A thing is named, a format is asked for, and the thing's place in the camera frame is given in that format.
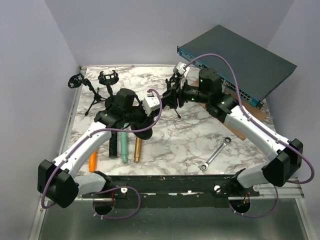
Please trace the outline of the black tall tripod stand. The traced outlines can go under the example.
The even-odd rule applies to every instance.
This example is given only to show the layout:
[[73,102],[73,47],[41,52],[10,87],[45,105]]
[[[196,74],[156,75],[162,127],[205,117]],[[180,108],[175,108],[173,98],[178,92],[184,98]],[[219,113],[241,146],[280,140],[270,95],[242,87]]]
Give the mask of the black tall tripod stand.
[[179,106],[177,98],[177,82],[179,79],[180,78],[175,74],[173,74],[169,79],[165,79],[166,91],[162,94],[161,101],[163,108],[168,106],[170,109],[174,109],[177,117],[180,119],[181,116],[177,112],[177,107]]

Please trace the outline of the gold microphone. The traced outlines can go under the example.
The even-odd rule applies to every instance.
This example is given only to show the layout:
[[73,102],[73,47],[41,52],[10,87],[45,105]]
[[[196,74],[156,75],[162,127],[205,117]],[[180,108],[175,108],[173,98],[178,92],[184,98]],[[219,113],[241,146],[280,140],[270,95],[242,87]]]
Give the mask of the gold microphone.
[[136,139],[135,139],[135,150],[134,150],[134,161],[136,163],[139,163],[140,159],[141,159],[142,144],[143,144],[143,140],[141,138],[139,138],[139,137],[136,137]]

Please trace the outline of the mint green microphone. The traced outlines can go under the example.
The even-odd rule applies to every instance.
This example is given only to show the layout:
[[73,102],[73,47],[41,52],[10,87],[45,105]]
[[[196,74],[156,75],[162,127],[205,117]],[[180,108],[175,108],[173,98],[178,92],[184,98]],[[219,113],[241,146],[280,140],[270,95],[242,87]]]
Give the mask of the mint green microphone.
[[126,132],[121,132],[121,159],[123,163],[128,162],[128,134]]

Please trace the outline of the black silver-grille microphone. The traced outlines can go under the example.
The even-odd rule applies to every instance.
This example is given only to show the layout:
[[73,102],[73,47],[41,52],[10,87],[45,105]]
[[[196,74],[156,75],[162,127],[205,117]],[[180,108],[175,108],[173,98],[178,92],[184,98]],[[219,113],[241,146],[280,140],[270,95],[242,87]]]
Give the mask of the black silver-grille microphone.
[[118,133],[116,131],[111,132],[111,138],[109,139],[109,158],[115,159],[118,157]]

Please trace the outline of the black round-base shock-mount stand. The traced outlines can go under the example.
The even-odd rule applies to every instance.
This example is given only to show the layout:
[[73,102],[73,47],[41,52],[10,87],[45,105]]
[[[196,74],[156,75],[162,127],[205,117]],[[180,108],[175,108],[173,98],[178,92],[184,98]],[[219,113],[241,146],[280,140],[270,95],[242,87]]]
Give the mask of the black round-base shock-mount stand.
[[101,71],[98,76],[98,82],[101,85],[106,86],[107,92],[111,99],[114,99],[112,85],[116,84],[119,81],[119,75],[115,70],[112,70],[109,74],[104,74],[104,71]]

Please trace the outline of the orange microphone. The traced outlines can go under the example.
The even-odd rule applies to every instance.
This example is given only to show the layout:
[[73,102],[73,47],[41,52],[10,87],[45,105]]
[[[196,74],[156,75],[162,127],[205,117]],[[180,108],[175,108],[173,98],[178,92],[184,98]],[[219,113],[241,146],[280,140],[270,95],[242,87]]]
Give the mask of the orange microphone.
[[89,167],[90,173],[95,172],[97,169],[97,154],[98,154],[98,151],[95,150],[89,158],[88,167]]

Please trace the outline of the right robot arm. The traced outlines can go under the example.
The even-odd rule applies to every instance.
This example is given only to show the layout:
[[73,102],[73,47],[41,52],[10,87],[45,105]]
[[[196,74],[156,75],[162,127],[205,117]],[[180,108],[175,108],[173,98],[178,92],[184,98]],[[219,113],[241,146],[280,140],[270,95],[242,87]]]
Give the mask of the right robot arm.
[[184,68],[176,66],[173,69],[173,75],[165,81],[167,90],[162,95],[163,105],[177,109],[186,102],[204,104],[212,117],[238,129],[269,160],[267,164],[238,171],[232,177],[230,191],[241,196],[254,185],[270,183],[282,187],[287,183],[302,165],[302,142],[298,139],[290,141],[265,125],[258,128],[257,119],[240,107],[230,94],[223,92],[222,77],[214,69],[199,71],[198,86],[189,85],[186,76]]

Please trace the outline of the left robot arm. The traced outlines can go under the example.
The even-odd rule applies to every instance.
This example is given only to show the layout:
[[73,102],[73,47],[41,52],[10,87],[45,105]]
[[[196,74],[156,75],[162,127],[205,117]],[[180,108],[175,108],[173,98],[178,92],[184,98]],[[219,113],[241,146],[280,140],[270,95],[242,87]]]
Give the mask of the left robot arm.
[[154,89],[137,106],[138,96],[133,90],[122,88],[105,102],[85,133],[54,160],[43,160],[38,166],[37,189],[42,194],[41,206],[48,209],[45,199],[62,208],[68,207],[76,197],[96,193],[104,198],[110,194],[111,185],[105,176],[93,172],[78,176],[90,156],[116,132],[134,133],[143,140],[152,136],[152,127],[161,115],[160,95]]

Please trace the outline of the silver ratchet wrench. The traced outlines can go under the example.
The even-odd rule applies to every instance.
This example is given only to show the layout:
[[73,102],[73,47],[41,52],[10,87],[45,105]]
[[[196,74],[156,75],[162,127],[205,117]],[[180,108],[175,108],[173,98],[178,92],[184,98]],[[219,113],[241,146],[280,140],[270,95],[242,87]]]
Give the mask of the silver ratchet wrench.
[[217,150],[208,158],[208,160],[200,166],[201,171],[206,171],[211,164],[211,162],[220,154],[220,152],[231,142],[230,137],[225,137],[221,145],[217,148]]

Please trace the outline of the black front mounting rail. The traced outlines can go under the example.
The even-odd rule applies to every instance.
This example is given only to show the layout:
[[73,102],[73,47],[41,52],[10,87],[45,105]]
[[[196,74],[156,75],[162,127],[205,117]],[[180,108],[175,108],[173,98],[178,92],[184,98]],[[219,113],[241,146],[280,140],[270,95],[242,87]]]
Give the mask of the black front mounting rail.
[[249,188],[238,185],[233,175],[117,176],[96,171],[72,177],[60,170],[44,194],[61,208],[69,207],[77,197],[92,200],[93,208],[103,215],[120,209],[229,206],[246,212],[260,191],[257,183]]

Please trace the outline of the teal network switch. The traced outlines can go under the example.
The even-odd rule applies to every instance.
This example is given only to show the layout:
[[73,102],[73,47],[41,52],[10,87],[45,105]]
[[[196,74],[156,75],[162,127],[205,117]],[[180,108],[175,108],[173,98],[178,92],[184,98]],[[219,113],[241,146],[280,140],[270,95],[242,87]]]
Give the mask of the teal network switch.
[[194,62],[199,69],[213,68],[222,77],[222,84],[251,106],[260,109],[262,101],[285,81],[297,68],[288,60],[242,37],[216,25],[186,44],[177,47],[177,53],[191,61],[208,53],[217,57],[204,56]]

